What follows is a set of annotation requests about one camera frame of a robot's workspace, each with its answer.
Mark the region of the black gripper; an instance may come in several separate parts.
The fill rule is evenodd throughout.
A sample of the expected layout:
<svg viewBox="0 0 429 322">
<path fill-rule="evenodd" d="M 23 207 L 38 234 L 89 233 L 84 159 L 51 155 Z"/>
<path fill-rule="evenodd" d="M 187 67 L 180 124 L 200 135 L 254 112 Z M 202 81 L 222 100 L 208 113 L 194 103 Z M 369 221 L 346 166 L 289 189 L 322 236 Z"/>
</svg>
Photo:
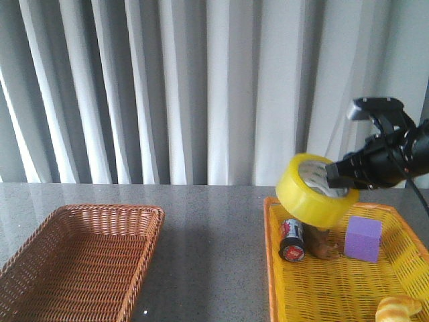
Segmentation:
<svg viewBox="0 0 429 322">
<path fill-rule="evenodd" d="M 325 166 L 328 186 L 333 189 L 390 188 L 413 177 L 404 157 L 406 134 L 380 134 L 367 138 L 363 148 L 345 154 Z"/>
</svg>

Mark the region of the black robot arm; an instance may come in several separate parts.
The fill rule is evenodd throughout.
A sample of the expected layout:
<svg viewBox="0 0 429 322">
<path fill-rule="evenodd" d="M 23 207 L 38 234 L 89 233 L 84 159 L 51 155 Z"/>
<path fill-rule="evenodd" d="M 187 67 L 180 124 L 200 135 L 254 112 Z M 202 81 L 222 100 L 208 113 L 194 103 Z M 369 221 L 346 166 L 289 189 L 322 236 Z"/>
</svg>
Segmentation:
<svg viewBox="0 0 429 322">
<path fill-rule="evenodd" d="M 428 173 L 428 121 L 406 131 L 376 134 L 356 152 L 326 166 L 330 188 L 390 188 Z"/>
</svg>

